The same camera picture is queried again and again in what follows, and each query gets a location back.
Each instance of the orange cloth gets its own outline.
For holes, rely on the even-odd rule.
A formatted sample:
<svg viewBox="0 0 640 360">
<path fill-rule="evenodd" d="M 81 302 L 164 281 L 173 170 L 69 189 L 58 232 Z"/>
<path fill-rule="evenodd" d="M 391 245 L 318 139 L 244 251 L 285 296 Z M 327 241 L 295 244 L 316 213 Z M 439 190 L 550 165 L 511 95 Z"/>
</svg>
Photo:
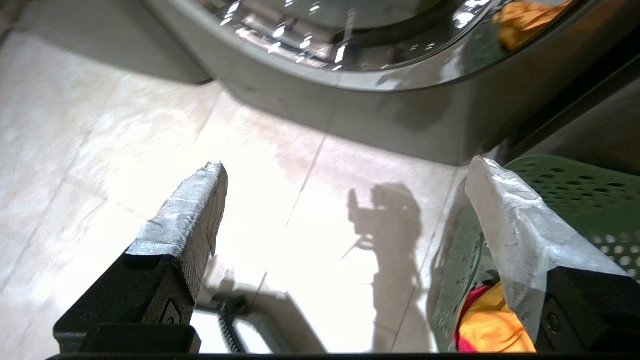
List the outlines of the orange cloth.
<svg viewBox="0 0 640 360">
<path fill-rule="evenodd" d="M 514 1 L 493 16 L 499 24 L 500 44 L 511 51 L 539 33 L 569 5 L 567 0 L 558 6 L 546 6 L 532 1 Z"/>
<path fill-rule="evenodd" d="M 501 282 L 471 305 L 459 333 L 478 352 L 536 352 L 522 323 L 507 306 Z"/>
</svg>

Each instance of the washing machine door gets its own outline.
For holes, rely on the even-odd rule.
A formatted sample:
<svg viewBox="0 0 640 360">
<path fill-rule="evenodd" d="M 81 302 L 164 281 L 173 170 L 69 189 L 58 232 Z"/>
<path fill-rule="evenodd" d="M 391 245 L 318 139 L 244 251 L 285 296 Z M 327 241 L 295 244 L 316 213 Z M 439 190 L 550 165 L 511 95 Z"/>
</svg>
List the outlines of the washing machine door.
<svg viewBox="0 0 640 360">
<path fill-rule="evenodd" d="M 635 0 L 148 0 L 240 100 L 460 165 L 637 26 Z"/>
</svg>

